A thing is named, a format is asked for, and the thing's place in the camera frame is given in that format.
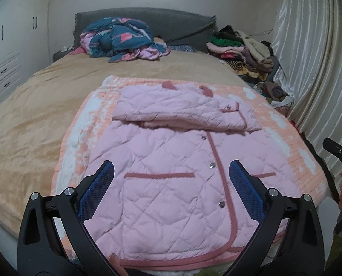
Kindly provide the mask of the pink quilted jacket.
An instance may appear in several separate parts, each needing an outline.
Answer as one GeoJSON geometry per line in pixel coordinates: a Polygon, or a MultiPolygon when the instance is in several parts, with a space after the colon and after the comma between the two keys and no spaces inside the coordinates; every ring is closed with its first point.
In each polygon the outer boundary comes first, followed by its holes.
{"type": "Polygon", "coordinates": [[[237,257],[257,223],[228,175],[234,160],[300,196],[250,105],[191,83],[123,88],[86,173],[106,160],[114,180],[85,227],[106,257],[130,268],[194,270],[237,257]]]}

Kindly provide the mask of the pile of folded clothes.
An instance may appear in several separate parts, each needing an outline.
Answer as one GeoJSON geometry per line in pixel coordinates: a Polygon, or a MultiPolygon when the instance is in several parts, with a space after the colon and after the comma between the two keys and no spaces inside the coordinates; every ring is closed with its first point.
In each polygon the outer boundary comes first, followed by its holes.
{"type": "Polygon", "coordinates": [[[206,46],[210,55],[228,64],[235,74],[262,95],[273,108],[288,115],[294,99],[274,82],[280,63],[270,42],[259,42],[227,25],[216,31],[206,46]]]}

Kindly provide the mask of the white satin curtain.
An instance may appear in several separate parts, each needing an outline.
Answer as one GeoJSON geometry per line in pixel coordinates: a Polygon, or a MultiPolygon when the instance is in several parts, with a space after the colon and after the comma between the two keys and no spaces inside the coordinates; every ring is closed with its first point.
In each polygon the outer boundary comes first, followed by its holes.
{"type": "Polygon", "coordinates": [[[283,0],[275,29],[276,79],[294,98],[289,119],[338,178],[342,163],[322,142],[342,145],[342,0],[283,0]]]}

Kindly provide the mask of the tan bed cover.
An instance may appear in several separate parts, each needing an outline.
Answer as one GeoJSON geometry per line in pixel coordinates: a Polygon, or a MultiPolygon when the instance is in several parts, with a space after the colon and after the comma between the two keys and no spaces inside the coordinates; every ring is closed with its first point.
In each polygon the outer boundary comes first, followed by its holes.
{"type": "Polygon", "coordinates": [[[244,86],[232,68],[202,52],[110,63],[66,55],[36,72],[0,104],[0,224],[17,236],[29,194],[48,194],[60,146],[81,104],[108,76],[244,86]]]}

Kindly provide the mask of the orange white fleece blanket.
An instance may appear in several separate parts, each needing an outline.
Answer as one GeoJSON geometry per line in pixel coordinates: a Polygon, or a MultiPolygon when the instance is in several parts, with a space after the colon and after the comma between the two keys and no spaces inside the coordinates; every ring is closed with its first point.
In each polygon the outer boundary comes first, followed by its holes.
{"type": "MultiPolygon", "coordinates": [[[[107,77],[98,89],[88,95],[67,130],[61,147],[59,163],[52,180],[51,192],[59,194],[67,187],[77,186],[84,177],[89,176],[86,171],[90,155],[112,121],[112,114],[123,88],[130,85],[155,86],[164,83],[173,85],[191,83],[197,87],[207,88],[220,97],[248,103],[254,110],[262,129],[276,142],[285,155],[293,170],[294,180],[299,188],[300,196],[303,194],[310,195],[314,204],[319,204],[326,197],[328,182],[325,174],[298,134],[298,131],[283,115],[275,111],[262,96],[252,89],[180,80],[165,81],[161,79],[120,78],[114,76],[107,77]]],[[[225,268],[232,261],[204,268],[225,268]]],[[[203,268],[181,271],[131,269],[141,270],[153,275],[194,275],[203,268]]]]}

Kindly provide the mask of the white wardrobe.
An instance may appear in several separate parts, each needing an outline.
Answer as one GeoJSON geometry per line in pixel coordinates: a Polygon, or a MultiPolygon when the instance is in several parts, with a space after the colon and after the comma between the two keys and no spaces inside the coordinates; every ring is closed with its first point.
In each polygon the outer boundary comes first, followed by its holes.
{"type": "Polygon", "coordinates": [[[0,0],[0,103],[50,64],[49,0],[0,0]]]}

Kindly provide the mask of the grey headboard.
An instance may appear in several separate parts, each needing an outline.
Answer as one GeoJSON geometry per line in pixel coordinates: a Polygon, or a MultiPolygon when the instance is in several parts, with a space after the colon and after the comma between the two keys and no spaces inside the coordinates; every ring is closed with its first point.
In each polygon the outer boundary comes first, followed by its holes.
{"type": "Polygon", "coordinates": [[[216,30],[216,17],[163,8],[110,8],[75,15],[74,47],[80,45],[80,35],[90,24],[105,17],[126,17],[144,21],[154,36],[170,45],[189,45],[208,52],[207,42],[216,30]]]}

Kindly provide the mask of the dark blue floral duvet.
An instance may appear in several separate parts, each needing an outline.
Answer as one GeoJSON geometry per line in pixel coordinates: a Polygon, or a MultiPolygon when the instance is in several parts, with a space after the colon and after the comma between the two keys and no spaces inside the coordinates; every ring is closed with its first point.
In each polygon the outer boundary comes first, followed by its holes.
{"type": "Polygon", "coordinates": [[[155,42],[146,23],[125,17],[105,17],[88,25],[80,35],[80,46],[90,57],[107,57],[109,62],[153,61],[171,52],[166,44],[155,42]]]}

